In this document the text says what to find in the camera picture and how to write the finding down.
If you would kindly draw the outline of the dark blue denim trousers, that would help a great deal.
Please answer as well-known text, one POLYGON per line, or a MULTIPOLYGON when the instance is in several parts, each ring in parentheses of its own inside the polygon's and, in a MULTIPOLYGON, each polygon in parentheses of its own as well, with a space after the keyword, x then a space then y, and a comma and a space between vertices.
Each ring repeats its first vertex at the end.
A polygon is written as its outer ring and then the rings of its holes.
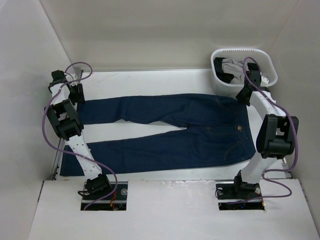
POLYGON ((124 120, 163 122, 177 129, 89 143, 102 170, 116 174, 222 167, 251 159, 255 146, 247 107, 219 95, 184 93, 89 100, 77 108, 85 125, 124 120))

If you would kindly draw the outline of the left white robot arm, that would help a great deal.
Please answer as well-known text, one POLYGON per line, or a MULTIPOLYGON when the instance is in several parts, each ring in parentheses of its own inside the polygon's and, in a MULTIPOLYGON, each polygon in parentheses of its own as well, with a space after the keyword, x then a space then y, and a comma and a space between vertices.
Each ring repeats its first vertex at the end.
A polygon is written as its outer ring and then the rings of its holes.
POLYGON ((77 112, 77 106, 85 103, 83 85, 68 82, 62 70, 53 71, 51 76, 52 82, 48 89, 53 100, 45 108, 44 118, 49 120, 56 135, 71 148, 70 154, 76 156, 87 177, 87 188, 95 188, 100 199, 108 199, 112 195, 112 186, 85 142, 84 124, 77 112))

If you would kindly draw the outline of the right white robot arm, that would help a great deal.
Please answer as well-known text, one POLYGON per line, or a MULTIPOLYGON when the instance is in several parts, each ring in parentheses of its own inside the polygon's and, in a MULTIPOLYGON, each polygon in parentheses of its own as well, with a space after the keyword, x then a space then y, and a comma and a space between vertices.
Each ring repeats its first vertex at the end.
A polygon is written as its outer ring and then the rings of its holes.
POLYGON ((299 119, 289 116, 276 104, 268 88, 262 86, 259 66, 248 63, 247 67, 244 86, 236 100, 253 106, 262 119, 262 125, 256 138, 254 156, 234 178, 231 190, 238 198, 243 198, 250 190, 255 190, 265 170, 277 159, 283 159, 294 152, 299 127, 299 119))

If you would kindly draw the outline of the grey garment in basket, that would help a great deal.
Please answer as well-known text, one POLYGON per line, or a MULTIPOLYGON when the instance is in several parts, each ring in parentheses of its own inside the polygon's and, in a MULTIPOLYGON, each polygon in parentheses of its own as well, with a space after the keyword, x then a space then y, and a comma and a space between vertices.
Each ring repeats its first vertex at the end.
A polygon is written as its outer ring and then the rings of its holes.
POLYGON ((248 64, 254 64, 253 62, 246 62, 243 64, 242 61, 236 61, 232 58, 222 58, 221 71, 219 79, 226 84, 232 85, 243 85, 245 81, 245 71, 248 71, 248 64))

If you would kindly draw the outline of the black garment in basket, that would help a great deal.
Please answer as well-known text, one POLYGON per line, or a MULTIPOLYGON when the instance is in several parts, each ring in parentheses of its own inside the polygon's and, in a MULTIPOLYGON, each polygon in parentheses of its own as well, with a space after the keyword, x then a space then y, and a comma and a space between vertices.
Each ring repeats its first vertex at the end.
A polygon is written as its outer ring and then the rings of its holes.
POLYGON ((226 84, 242 85, 245 83, 245 75, 249 77, 250 71, 258 71, 259 67, 253 62, 236 61, 233 58, 216 57, 213 60, 216 76, 226 84))

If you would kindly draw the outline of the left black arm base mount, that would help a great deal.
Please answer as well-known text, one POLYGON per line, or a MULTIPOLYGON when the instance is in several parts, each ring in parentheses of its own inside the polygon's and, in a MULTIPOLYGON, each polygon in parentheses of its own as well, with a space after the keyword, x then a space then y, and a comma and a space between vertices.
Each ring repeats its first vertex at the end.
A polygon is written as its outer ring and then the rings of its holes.
POLYGON ((82 211, 125 211, 127 209, 129 183, 127 181, 111 182, 106 175, 99 174, 88 179, 81 196, 82 211))

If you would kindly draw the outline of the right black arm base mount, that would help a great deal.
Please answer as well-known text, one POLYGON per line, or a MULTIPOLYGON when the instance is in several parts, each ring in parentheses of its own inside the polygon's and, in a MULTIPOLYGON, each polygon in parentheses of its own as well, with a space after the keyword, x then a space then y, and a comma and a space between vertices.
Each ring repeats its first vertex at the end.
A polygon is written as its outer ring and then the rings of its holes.
POLYGON ((221 211, 265 210, 259 183, 246 183, 240 176, 233 181, 217 181, 215 197, 221 211))

